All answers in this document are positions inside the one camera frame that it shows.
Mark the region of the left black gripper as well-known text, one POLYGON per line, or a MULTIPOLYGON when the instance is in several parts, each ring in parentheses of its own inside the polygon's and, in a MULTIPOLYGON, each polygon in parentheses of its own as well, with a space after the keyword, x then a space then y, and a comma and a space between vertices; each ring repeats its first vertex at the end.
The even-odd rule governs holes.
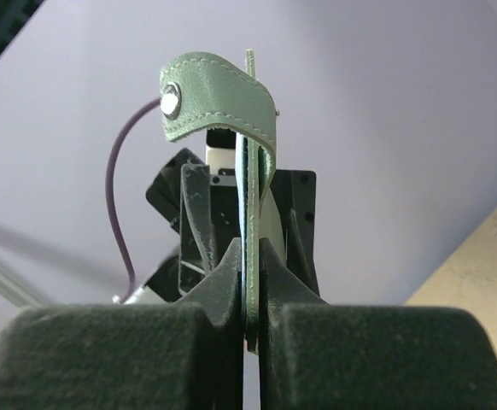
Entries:
MULTIPOLYGON (((314 171, 277 170, 269 197, 285 265, 320 296, 313 258, 316 181, 314 171)), ((234 170, 226 164, 210 169, 181 149, 156 175, 146 200, 180 242, 145 285, 165 302, 175 302, 215 269, 240 235, 234 170)))

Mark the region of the green leather card holder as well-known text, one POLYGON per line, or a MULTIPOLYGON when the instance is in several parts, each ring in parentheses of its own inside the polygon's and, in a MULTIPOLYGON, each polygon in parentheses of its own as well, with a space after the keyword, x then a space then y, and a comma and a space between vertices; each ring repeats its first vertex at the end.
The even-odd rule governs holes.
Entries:
POLYGON ((241 233, 241 273, 248 351, 261 350, 260 240, 285 251, 282 222, 271 193, 276 172, 277 110, 268 89, 255 77, 254 52, 245 69, 208 52, 189 52, 160 73, 162 124, 177 142, 200 130, 235 133, 234 170, 241 233))

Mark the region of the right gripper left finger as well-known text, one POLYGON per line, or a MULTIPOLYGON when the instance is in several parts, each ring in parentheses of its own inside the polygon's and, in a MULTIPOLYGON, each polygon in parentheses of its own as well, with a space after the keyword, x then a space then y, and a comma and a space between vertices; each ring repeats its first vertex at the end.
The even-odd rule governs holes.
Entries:
POLYGON ((0 409, 239 409, 240 242, 172 304, 36 307, 0 333, 0 409))

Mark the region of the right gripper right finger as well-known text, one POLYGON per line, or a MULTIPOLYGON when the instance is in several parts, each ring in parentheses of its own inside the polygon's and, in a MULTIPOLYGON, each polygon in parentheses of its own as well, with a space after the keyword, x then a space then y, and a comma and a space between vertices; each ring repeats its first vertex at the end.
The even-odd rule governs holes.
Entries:
POLYGON ((264 409, 497 409, 497 356, 463 309, 330 305, 260 242, 264 409))

